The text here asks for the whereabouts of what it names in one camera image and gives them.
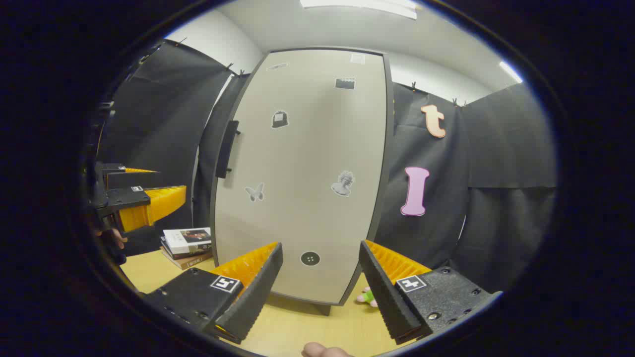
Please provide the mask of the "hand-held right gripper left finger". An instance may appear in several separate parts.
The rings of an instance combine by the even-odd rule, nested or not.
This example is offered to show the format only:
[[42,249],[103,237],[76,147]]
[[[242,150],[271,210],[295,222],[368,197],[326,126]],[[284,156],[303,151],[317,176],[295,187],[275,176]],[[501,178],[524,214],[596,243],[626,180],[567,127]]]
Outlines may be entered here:
[[211,271],[191,267],[145,301],[185,328],[239,344],[247,338],[283,265],[272,242]]

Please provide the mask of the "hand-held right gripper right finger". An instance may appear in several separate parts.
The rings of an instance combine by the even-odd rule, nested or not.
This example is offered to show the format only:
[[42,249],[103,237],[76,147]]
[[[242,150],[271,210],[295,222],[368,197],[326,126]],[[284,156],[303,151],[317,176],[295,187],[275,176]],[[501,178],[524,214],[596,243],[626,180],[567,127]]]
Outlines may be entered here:
[[397,344],[444,334],[486,310],[501,295],[453,267],[430,269],[368,240],[359,246],[359,264]]

